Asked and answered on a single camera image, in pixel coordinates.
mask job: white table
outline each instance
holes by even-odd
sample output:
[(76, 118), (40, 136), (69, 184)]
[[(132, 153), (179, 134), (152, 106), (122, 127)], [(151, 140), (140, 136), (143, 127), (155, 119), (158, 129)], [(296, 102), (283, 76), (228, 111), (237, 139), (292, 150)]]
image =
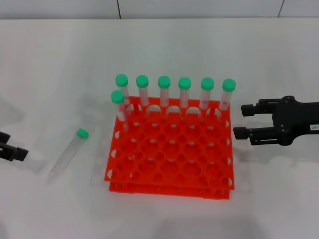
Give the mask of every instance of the white table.
[[(1, 20), (0, 131), (30, 150), (24, 162), (0, 160), (1, 239), (316, 239), (319, 136), (291, 146), (251, 146), (233, 138), (235, 185), (229, 201), (108, 192), (103, 176), (119, 73), (157, 79), (215, 79), (220, 99), (234, 78), (232, 126), (242, 104), (293, 95), (319, 101), (319, 19)], [(45, 180), (78, 126), (91, 137), (52, 186)]]

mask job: label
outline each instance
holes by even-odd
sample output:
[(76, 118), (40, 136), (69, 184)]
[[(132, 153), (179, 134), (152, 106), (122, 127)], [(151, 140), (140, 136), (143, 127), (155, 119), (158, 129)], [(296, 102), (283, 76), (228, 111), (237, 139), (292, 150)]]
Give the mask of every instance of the label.
[(319, 130), (319, 124), (311, 124), (310, 130)]

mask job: green screw cap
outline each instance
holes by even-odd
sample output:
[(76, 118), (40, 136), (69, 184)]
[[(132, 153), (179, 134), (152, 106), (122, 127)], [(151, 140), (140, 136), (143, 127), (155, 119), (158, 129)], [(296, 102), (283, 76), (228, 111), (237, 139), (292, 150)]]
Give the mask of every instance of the green screw cap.
[(184, 76), (178, 81), (178, 87), (182, 90), (188, 90), (191, 86), (190, 78)]
[(115, 104), (120, 104), (124, 102), (124, 94), (122, 91), (113, 91), (111, 94), (112, 102)]
[(162, 89), (170, 87), (170, 78), (168, 76), (161, 76), (159, 78), (159, 87)]
[(128, 79), (127, 75), (120, 74), (120, 75), (116, 76), (115, 83), (118, 87), (125, 87), (128, 85), (129, 79)]
[(145, 75), (137, 76), (136, 84), (139, 88), (145, 88), (149, 85), (149, 79)]
[(89, 137), (89, 133), (85, 130), (85, 129), (78, 129), (78, 131), (76, 131), (76, 135), (79, 136), (80, 138), (83, 139), (88, 139)]
[(236, 87), (236, 82), (233, 79), (226, 79), (223, 83), (223, 90), (226, 92), (233, 92)]
[(214, 80), (206, 77), (201, 81), (201, 88), (206, 91), (211, 91), (214, 88)]

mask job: upright test tube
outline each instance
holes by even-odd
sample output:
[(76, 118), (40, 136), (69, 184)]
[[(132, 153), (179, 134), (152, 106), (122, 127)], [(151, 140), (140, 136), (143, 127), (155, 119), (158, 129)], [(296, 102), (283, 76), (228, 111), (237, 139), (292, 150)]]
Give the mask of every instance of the upright test tube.
[(118, 112), (117, 116), (119, 118), (119, 121), (126, 121), (127, 115), (125, 110), (125, 104), (124, 104), (124, 94), (122, 91), (113, 91), (111, 94), (112, 102), (117, 106)]
[(214, 88), (214, 80), (206, 77), (201, 81), (201, 98), (199, 102), (199, 107), (203, 110), (208, 108), (210, 92)]
[(149, 79), (145, 75), (137, 76), (136, 84), (139, 88), (140, 99), (142, 106), (147, 106), (149, 104), (149, 94), (148, 94), (148, 85)]
[(160, 88), (160, 106), (167, 107), (169, 99), (169, 87), (170, 78), (168, 76), (161, 76), (159, 78), (159, 88)]
[(236, 82), (233, 79), (226, 79), (223, 83), (223, 93), (219, 103), (219, 109), (225, 111), (228, 109), (232, 92), (235, 90)]
[(179, 106), (181, 108), (187, 108), (188, 107), (188, 91), (191, 86), (190, 78), (188, 77), (182, 77), (178, 81), (178, 87), (179, 87)]
[(124, 94), (125, 105), (129, 105), (130, 104), (130, 96), (129, 96), (129, 91), (128, 91), (129, 79), (128, 79), (127, 75), (124, 75), (124, 74), (117, 75), (115, 78), (115, 83), (119, 87), (120, 91), (122, 91)]

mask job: test tube rack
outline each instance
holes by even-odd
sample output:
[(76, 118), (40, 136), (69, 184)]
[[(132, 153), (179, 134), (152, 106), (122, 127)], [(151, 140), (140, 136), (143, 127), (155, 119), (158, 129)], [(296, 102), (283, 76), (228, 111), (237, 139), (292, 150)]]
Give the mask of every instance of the test tube rack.
[(179, 112), (171, 111), (179, 99), (165, 108), (159, 98), (149, 101), (141, 106), (140, 97), (131, 96), (128, 120), (116, 119), (105, 174), (109, 191), (229, 199), (235, 188), (230, 107), (218, 120), (219, 101), (202, 110), (199, 100), (189, 100)]

